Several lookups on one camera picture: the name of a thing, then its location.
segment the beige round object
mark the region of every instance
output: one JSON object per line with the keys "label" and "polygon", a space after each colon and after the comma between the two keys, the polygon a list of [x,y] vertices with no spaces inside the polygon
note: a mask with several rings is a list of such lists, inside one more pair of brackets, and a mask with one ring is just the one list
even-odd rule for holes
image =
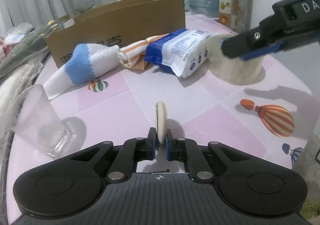
{"label": "beige round object", "polygon": [[218,35],[211,39],[209,55],[210,71],[221,80],[235,85],[249,85],[256,82],[261,71],[263,56],[247,61],[226,57],[221,45],[224,40],[234,35]]}
{"label": "beige round object", "polygon": [[164,146],[164,138],[167,134],[166,130],[167,122],[167,107],[164,102],[157,102],[156,104],[156,129],[158,134],[158,140],[160,145]]}

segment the hot air balloon print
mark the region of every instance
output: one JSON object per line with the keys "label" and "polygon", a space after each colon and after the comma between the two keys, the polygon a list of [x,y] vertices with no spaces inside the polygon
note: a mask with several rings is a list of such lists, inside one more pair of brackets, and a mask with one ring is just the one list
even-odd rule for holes
{"label": "hot air balloon print", "polygon": [[108,87],[108,82],[101,80],[93,80],[88,86],[88,90],[92,90],[94,92],[102,92],[105,88]]}
{"label": "hot air balloon print", "polygon": [[258,113],[263,125],[278,137],[289,137],[294,130],[294,120],[290,112],[278,105],[257,106],[253,101],[242,99],[240,104],[247,110]]}
{"label": "hot air balloon print", "polygon": [[289,144],[284,143],[284,144],[282,145],[282,150],[283,150],[283,152],[284,152],[286,155],[290,155],[290,156],[291,156],[291,164],[292,164],[292,166],[293,166],[293,164],[295,163],[295,161],[297,160],[297,158],[300,156],[303,148],[295,148],[295,149],[292,149]]}

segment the clear glass cup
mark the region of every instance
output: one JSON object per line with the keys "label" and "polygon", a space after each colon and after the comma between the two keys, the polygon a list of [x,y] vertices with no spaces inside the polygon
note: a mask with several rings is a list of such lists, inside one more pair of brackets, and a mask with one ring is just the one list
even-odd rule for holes
{"label": "clear glass cup", "polygon": [[71,137],[40,84],[18,95],[7,113],[7,128],[44,154],[57,156]]}

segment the blue hot air balloon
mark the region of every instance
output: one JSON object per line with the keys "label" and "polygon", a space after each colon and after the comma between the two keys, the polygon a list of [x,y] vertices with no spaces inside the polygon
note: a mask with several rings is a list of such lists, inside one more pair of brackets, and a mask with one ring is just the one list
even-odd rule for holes
{"label": "blue hot air balloon", "polygon": [[282,145],[282,151],[286,154],[286,155],[290,155],[291,156],[291,164],[293,166],[293,164],[295,163],[295,161],[297,160],[297,158],[300,156],[301,152],[302,152],[303,148],[295,148],[292,149],[290,147],[290,145],[288,145],[287,143],[284,143]]}

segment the orange and white striped towel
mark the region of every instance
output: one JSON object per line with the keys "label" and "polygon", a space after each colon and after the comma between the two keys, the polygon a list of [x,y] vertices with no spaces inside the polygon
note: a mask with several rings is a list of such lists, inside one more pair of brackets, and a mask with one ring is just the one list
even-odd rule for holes
{"label": "orange and white striped towel", "polygon": [[120,48],[118,52],[120,63],[126,68],[145,70],[147,62],[144,61],[144,55],[148,44],[166,35],[148,37],[146,40],[140,40],[129,46]]}

